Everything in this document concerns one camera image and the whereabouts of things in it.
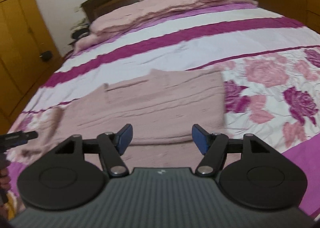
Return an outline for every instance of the folded blanket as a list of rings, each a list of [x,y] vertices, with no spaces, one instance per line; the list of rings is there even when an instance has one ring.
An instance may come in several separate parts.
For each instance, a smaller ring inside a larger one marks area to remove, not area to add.
[[[163,145],[190,141],[195,123],[209,131],[223,131],[224,88],[216,69],[189,72],[152,70],[147,76],[104,84],[57,107],[36,129],[39,138],[10,151],[31,163],[70,135],[95,138],[133,125],[131,145]]]
[[[74,53],[126,33],[146,22],[184,11],[235,3],[256,4],[253,0],[144,0],[123,6],[97,18],[90,26],[91,34],[76,43]]]

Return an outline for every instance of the gray ribbed surface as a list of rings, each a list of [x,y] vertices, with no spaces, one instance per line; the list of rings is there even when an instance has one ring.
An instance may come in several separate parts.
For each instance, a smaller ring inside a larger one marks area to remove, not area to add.
[[[87,205],[65,212],[27,209],[11,221],[16,228],[307,228],[312,220],[298,209],[255,212],[234,204],[211,179],[188,168],[135,169],[113,179]]]

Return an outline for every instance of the black circular disc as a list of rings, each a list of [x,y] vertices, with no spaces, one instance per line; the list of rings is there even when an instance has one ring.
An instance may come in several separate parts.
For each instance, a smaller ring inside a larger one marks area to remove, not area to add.
[[[260,209],[298,206],[307,187],[304,173],[292,163],[277,160],[239,160],[220,175],[222,191],[233,201]]]
[[[72,209],[94,199],[105,186],[104,174],[89,162],[63,157],[54,164],[44,162],[35,162],[18,178],[26,205],[51,211]]]

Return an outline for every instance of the bed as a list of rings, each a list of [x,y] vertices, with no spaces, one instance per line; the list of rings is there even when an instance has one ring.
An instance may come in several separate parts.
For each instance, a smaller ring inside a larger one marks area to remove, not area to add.
[[[123,8],[152,1],[88,0],[82,7],[98,32],[104,15],[114,18],[127,10]],[[107,40],[101,34],[94,35],[89,44],[85,40],[79,43],[10,131],[37,129],[51,110],[68,107],[106,82],[142,77],[151,69],[216,68],[224,81],[226,133],[233,138],[254,133],[297,164],[308,178],[300,208],[318,216],[320,35],[295,20],[258,8],[253,0],[214,1],[151,16],[125,30],[121,27],[115,34],[111,30]],[[131,169],[194,169],[201,157],[192,142],[183,142],[132,146],[123,159]],[[22,159],[15,150],[8,152],[8,158],[12,161],[12,190],[18,196],[17,177],[32,160]],[[227,163],[237,159],[239,155],[231,155]]]

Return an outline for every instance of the wardrobe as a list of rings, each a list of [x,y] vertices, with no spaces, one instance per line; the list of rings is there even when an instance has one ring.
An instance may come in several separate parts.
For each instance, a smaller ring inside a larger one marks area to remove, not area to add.
[[[0,0],[0,134],[61,64],[36,0]]]

